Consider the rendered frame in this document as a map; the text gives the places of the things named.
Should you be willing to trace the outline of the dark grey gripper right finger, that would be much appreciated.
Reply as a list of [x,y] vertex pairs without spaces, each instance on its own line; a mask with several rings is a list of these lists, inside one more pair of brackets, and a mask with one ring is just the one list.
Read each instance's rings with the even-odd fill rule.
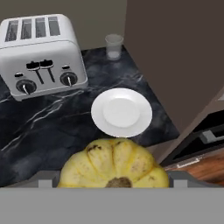
[[219,188],[216,184],[207,183],[206,181],[198,180],[187,171],[168,171],[167,172],[170,187],[187,187],[187,188],[201,188],[201,187],[211,187]]

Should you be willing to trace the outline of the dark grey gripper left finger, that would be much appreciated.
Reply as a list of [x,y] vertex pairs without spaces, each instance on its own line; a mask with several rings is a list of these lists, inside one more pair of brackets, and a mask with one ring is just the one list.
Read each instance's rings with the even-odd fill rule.
[[10,185],[17,188],[55,188],[60,181],[60,171],[39,171],[31,178]]

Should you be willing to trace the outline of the yellow squash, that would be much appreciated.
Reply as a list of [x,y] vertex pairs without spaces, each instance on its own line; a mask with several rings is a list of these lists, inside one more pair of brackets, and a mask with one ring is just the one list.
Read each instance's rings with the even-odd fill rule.
[[165,170],[144,147],[126,138],[94,140],[63,166],[58,187],[163,188]]

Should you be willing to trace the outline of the white round plate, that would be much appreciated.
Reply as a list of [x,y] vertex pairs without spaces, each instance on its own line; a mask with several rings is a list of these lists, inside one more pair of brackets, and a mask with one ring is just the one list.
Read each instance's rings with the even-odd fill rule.
[[111,88],[99,94],[91,106],[96,127],[112,137],[135,137],[151,125],[148,100],[129,88]]

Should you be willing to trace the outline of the black oven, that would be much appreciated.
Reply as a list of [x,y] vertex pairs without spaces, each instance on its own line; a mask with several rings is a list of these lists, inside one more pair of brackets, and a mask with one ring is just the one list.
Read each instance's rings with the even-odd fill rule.
[[224,147],[224,110],[211,113],[161,162],[163,167]]

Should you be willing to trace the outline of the tall brown cabinet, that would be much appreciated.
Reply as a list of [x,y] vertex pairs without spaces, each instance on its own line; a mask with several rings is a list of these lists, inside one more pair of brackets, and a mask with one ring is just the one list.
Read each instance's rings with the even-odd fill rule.
[[127,0],[124,44],[179,131],[162,162],[224,93],[224,0]]

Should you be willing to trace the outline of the silver four-slot toaster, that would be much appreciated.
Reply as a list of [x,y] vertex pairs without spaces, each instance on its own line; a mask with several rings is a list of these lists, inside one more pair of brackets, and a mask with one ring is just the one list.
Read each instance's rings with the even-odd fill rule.
[[70,19],[48,14],[3,20],[0,76],[17,101],[86,87],[88,76]]

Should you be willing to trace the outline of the clear drinking glass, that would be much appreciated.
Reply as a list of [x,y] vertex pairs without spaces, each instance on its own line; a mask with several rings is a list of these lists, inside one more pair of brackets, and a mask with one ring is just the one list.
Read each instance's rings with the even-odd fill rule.
[[123,37],[118,34],[109,34],[105,37],[106,54],[109,60],[119,60],[121,57]]

